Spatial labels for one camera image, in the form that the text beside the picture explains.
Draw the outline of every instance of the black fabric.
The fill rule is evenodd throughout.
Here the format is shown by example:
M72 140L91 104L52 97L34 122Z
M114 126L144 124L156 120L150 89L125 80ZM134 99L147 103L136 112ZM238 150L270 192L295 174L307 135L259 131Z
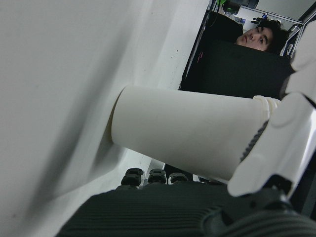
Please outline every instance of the black fabric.
M224 42L209 41L198 63L191 66L181 90L253 98L279 99L284 80L294 70L290 60Z
M205 30L200 42L198 43L197 51L193 58L192 67L196 67L199 65L200 61L205 60L205 58L203 58L204 51L209 49L209 43L212 40L222 40L225 42L235 43L237 38L241 35L241 24L238 24L236 21L233 21L222 14L218 14L216 17L216 12L210 12L209 20L206 23Z
M205 40L223 40L235 43L236 39L241 35L242 24L222 14L218 14L216 17L216 12L212 11L209 13L209 19L203 33Z

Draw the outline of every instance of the white cylinder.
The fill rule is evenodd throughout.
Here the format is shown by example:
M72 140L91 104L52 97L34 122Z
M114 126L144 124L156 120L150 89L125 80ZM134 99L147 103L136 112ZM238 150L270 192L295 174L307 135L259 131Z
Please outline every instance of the white cylinder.
M265 119L258 99L127 86L115 107L112 139L192 174L228 181Z

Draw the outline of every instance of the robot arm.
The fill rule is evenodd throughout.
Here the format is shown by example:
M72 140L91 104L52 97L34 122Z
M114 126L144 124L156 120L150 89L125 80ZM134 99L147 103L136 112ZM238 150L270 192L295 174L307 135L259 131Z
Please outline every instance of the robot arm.
M285 96L228 183L233 196L279 186L290 197L316 148L316 22L304 31Z

